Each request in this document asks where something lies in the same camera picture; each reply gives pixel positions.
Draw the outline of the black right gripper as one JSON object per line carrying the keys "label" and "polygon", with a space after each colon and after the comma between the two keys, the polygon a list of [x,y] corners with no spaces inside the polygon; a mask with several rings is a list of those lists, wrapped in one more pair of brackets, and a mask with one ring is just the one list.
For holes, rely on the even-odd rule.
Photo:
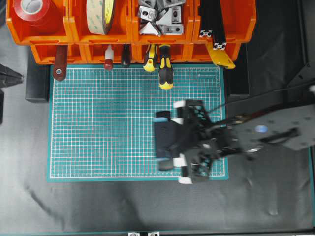
{"label": "black right gripper", "polygon": [[181,100],[173,104],[177,117],[170,111],[156,112],[153,122],[178,123],[178,137],[169,147],[173,158],[158,161],[160,171],[181,167],[178,182],[193,184],[208,181],[217,160],[240,154],[239,138],[233,132],[233,119],[213,122],[201,100]]}

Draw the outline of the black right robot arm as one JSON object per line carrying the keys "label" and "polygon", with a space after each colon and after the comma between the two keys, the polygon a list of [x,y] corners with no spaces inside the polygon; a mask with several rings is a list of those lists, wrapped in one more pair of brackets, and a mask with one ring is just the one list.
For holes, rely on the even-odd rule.
{"label": "black right robot arm", "polygon": [[303,88],[300,99],[274,105],[252,114],[213,122],[201,100],[174,103],[153,120],[157,166],[160,171],[181,169],[179,182],[192,184],[209,180],[218,160],[254,154],[267,146],[302,150],[315,143],[315,81],[302,76],[288,89]]}

